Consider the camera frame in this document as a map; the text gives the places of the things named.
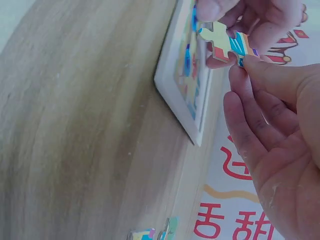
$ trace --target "paper sheet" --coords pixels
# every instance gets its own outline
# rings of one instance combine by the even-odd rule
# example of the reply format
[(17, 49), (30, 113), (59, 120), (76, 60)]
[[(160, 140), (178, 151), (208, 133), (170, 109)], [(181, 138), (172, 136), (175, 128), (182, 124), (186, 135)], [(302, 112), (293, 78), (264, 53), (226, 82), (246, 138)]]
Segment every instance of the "paper sheet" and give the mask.
[[(320, 63), (320, 2), (307, 0), (306, 7), (308, 20), (268, 53), (278, 64)], [(226, 93), (230, 90), (227, 75), (223, 82)], [(216, 129), (212, 161), (191, 240), (283, 240), (262, 210), (249, 171), (229, 135), (223, 107)]]

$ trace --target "red chinese character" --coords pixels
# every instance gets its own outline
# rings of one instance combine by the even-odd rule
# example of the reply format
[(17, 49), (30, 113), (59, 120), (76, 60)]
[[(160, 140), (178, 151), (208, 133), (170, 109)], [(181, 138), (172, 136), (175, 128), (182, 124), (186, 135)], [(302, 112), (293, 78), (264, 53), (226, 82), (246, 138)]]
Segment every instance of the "red chinese character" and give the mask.
[(256, 212), (255, 211), (240, 211), (239, 215), (243, 215), (244, 219), (236, 219), (235, 220), (236, 223), (242, 224), (242, 226), (236, 228), (236, 230), (234, 231), (234, 233), (232, 235), (232, 240), (237, 240), (238, 234), (240, 232), (246, 232), (246, 236), (245, 236), (244, 240), (249, 240), (252, 232), (248, 228), (248, 225), (254, 224), (253, 221), (249, 221), (249, 218), (250, 218), (250, 216), (256, 215)]
[(224, 146), (221, 147), (220, 150), (226, 154), (226, 159), (223, 164), (223, 170), (226, 174), (228, 174), (230, 177), (233, 177), (236, 179), (252, 180), (252, 177), (249, 175), (249, 170), (244, 162), (233, 161), (231, 164), (234, 167), (244, 167), (244, 175), (241, 175), (241, 174), (238, 174), (238, 173), (231, 171), (229, 169), (229, 163), (232, 158), (232, 152), (229, 149), (225, 148)]
[[(198, 216), (205, 217), (204, 221), (197, 220), (194, 227), (194, 233), (204, 239), (216, 239), (221, 231), (221, 228), (215, 222), (212, 222), (211, 219), (225, 219), (225, 216), (212, 214), (212, 210), (214, 208), (221, 208), (221, 204), (213, 204), (213, 203), (201, 203), (200, 207), (207, 208), (207, 212), (199, 212)], [(211, 236), (204, 235), (198, 230), (199, 226), (211, 226), (214, 227), (214, 234)]]
[(265, 217), (266, 217), (266, 214), (263, 212), (261, 214), (260, 219), (258, 221), (255, 221), (256, 230), (255, 230), (255, 233), (254, 233), (254, 236), (253, 236), (253, 240), (258, 240), (258, 236), (260, 234), (263, 234), (263, 235), (267, 234), (266, 231), (261, 230), (262, 226), (265, 225), (265, 224), (269, 224), (270, 225), (270, 229), (269, 229), (269, 234), (268, 234), (267, 240), (271, 240), (272, 239), (272, 235), (274, 234), (275, 228), (274, 228), (274, 226), (271, 225), (269, 220), (265, 220)]

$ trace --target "red drawing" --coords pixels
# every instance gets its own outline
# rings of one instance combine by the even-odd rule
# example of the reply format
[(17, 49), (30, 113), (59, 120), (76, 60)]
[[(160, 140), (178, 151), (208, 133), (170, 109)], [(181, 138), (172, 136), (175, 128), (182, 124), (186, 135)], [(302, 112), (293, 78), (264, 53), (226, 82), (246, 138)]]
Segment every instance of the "red drawing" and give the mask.
[(223, 171), (226, 174), (228, 174), (230, 177), (233, 177), (233, 178), (236, 178), (236, 179), (252, 180), (252, 177), (249, 174), (249, 170), (248, 170), (246, 164), (243, 161), (233, 161), (231, 163), (232, 167), (242, 167), (242, 168), (244, 168), (243, 174), (236, 173), (236, 172), (232, 171), (232, 169), (234, 169), (234, 168), (231, 169), (231, 166), (229, 164), (231, 162), (231, 159), (232, 159), (232, 152), (229, 149), (225, 148), (224, 146), (221, 147), (220, 150), (226, 154), (226, 159), (225, 159), (224, 164), (223, 164)]
[(250, 216), (256, 215), (255, 211), (240, 211), (239, 215), (243, 215), (244, 219), (236, 219), (235, 222), (242, 224), (241, 227), (237, 227), (232, 235), (232, 240), (238, 239), (238, 234), (240, 232), (246, 232), (244, 240), (249, 240), (251, 237), (251, 230), (248, 228), (248, 225), (253, 225), (253, 221), (249, 221)]
[(293, 31), (294, 31), (295, 35), (297, 35), (298, 38), (300, 38), (300, 39), (308, 39), (309, 38), (309, 36), (302, 30), (294, 29)]
[[(248, 225), (253, 226), (254, 222), (253, 221), (249, 221), (251, 216), (255, 216), (256, 212), (255, 211), (239, 211), (239, 215), (244, 216), (243, 219), (236, 219), (235, 222), (242, 224), (241, 227), (237, 227), (232, 235), (232, 240), (237, 240), (238, 239), (238, 235), (241, 232), (245, 232), (245, 238), (244, 240), (249, 240), (251, 235), (252, 235), (252, 230), (250, 228), (248, 228)], [(263, 212), (261, 214), (261, 217), (258, 221), (255, 221), (255, 225), (256, 225), (256, 229), (253, 235), (253, 239), (252, 240), (259, 240), (259, 235), (267, 235), (267, 240), (271, 240), (274, 230), (275, 228), (271, 225), (269, 220), (265, 220), (266, 214)], [(266, 232), (264, 230), (262, 230), (261, 228), (263, 227), (263, 225), (270, 225), (269, 231)]]
[[(207, 208), (207, 212), (206, 213), (203, 213), (203, 212), (198, 213), (198, 216), (205, 217), (205, 220), (204, 221), (201, 221), (201, 220), (196, 221), (195, 227), (194, 227), (194, 233), (197, 236), (204, 238), (204, 239), (216, 239), (221, 232), (221, 228), (217, 223), (212, 222), (211, 219), (225, 219), (225, 216), (212, 214), (212, 210), (213, 209), (220, 209), (221, 204), (201, 203), (200, 207)], [(200, 226), (213, 227), (213, 229), (212, 229), (213, 231), (212, 231), (212, 233), (210, 233), (212, 235), (205, 235), (202, 232), (200, 232), (198, 229)]]
[[(300, 27), (302, 23), (305, 23), (308, 20), (308, 14), (306, 13), (307, 7), (304, 4), (302, 9), (302, 20), (301, 23), (297, 26)], [(292, 48), (295, 48), (299, 45), (295, 35), (300, 39), (308, 39), (309, 36), (301, 29), (294, 29), (293, 32), (288, 32), (287, 37), (281, 38), (275, 47), (271, 47), (267, 53), (274, 63), (279, 65), (286, 65), (292, 62), (292, 58), (286, 54), (286, 51)]]
[(260, 219), (258, 221), (255, 221), (256, 230), (255, 230), (255, 233), (254, 233), (254, 236), (253, 236), (253, 240), (257, 240), (260, 234), (267, 235), (266, 231), (261, 230), (262, 226), (266, 225), (266, 224), (270, 225), (270, 229), (269, 229), (269, 234), (268, 234), (267, 240), (271, 240), (272, 239), (272, 235), (274, 234), (275, 228), (274, 228), (274, 226), (271, 225), (269, 220), (265, 220), (265, 217), (266, 217), (266, 214), (263, 212), (261, 214)]

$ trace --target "wooden surface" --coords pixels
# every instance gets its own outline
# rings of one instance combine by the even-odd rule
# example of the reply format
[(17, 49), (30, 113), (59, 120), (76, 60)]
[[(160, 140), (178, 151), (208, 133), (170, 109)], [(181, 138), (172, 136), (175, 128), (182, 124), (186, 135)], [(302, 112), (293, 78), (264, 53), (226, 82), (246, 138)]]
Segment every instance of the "wooden surface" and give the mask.
[(36, 0), (0, 53), (0, 239), (124, 240), (179, 216), (193, 231), (222, 70), (201, 148), (153, 76), (172, 0)]

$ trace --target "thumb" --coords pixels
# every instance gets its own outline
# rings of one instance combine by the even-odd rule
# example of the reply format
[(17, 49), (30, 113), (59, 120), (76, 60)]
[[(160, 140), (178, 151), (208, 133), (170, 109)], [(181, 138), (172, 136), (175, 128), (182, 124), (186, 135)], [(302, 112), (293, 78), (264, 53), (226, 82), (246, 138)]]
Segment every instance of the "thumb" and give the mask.
[(294, 106), (301, 92), (319, 77), (318, 64), (292, 67), (268, 63), (247, 55), (244, 68), (261, 89)]
[(240, 0), (198, 0), (197, 18), (202, 22), (214, 22), (222, 18)]

